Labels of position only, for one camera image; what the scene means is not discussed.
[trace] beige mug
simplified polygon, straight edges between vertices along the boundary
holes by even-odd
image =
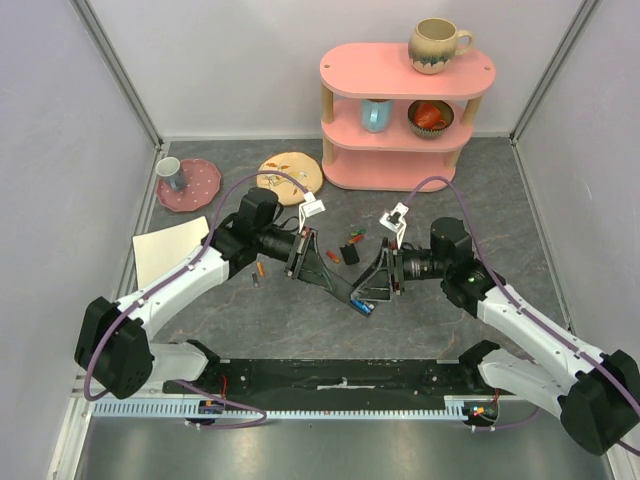
[[[469,43],[458,48],[460,37],[468,37]],[[421,21],[409,39],[411,65],[420,73],[441,72],[457,55],[464,55],[473,48],[473,35],[458,30],[444,18],[427,18]]]

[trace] sheet of paper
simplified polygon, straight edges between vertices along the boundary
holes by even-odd
[[[133,237],[138,288],[143,288],[178,265],[207,236],[206,217]]]

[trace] pink shelf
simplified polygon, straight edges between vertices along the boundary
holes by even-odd
[[[480,50],[456,57],[443,72],[413,69],[406,43],[348,43],[320,62],[325,86],[344,97],[412,100],[468,100],[489,89],[493,62]]]
[[[451,180],[455,168],[445,168],[444,153],[407,153],[345,150],[334,147],[334,162],[322,164],[325,177],[334,185],[351,190],[411,191],[423,178],[441,175]],[[441,190],[432,182],[422,192]]]
[[[396,100],[389,126],[380,133],[369,133],[360,123],[360,100],[338,100],[333,107],[333,122],[322,122],[322,130],[331,143],[351,150],[450,152],[462,147],[471,138],[473,126],[460,124],[463,110],[454,103],[450,103],[454,121],[446,132],[428,140],[417,137],[409,127],[409,105],[410,100]]]

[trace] light blue cup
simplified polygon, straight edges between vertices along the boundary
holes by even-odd
[[[391,120],[392,100],[362,100],[360,119],[367,132],[378,133],[387,128]]]

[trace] back wall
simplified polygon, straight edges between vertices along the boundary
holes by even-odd
[[[92,0],[165,137],[319,136],[324,53],[406,42],[426,17],[471,30],[498,77],[476,132],[505,134],[580,0]]]

